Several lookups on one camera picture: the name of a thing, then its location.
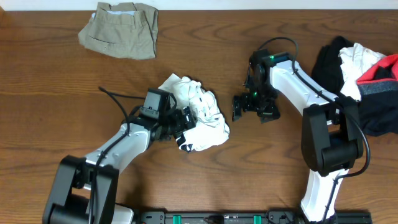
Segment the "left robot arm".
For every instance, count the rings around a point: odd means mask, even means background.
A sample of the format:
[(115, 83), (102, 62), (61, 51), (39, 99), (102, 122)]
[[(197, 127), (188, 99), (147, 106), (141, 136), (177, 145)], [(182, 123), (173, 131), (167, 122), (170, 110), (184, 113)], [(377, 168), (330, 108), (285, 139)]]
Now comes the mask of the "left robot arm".
[(134, 210), (116, 203), (119, 175), (154, 141), (179, 138), (195, 125), (188, 106), (163, 112), (135, 107), (101, 147), (84, 157), (61, 160), (43, 223), (135, 223)]

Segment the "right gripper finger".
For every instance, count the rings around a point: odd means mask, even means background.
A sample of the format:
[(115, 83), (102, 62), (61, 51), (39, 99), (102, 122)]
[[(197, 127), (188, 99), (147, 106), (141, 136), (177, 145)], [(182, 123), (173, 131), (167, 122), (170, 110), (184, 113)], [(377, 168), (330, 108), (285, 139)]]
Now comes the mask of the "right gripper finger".
[(233, 122), (237, 121), (242, 117), (242, 108), (241, 108), (241, 98), (239, 96), (233, 96)]
[(270, 122), (270, 121), (273, 121), (273, 120), (277, 120), (279, 118), (280, 118), (280, 113), (279, 112), (277, 112), (277, 113), (266, 113), (266, 112), (264, 112), (261, 115), (260, 120), (261, 120), (261, 123), (264, 124), (264, 123), (267, 123), (267, 122)]

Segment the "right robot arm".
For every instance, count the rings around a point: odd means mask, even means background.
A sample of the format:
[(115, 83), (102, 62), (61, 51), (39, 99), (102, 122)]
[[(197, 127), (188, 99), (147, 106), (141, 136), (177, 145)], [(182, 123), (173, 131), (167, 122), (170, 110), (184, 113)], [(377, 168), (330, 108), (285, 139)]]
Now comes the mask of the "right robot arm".
[(249, 58), (245, 93), (233, 98), (233, 121), (255, 112), (262, 123), (280, 118), (275, 103), (283, 94), (302, 116), (301, 152), (310, 169), (300, 203), (303, 221), (337, 223), (334, 209), (342, 176), (363, 155), (361, 134), (354, 122), (358, 109), (308, 76), (291, 54), (257, 50)]

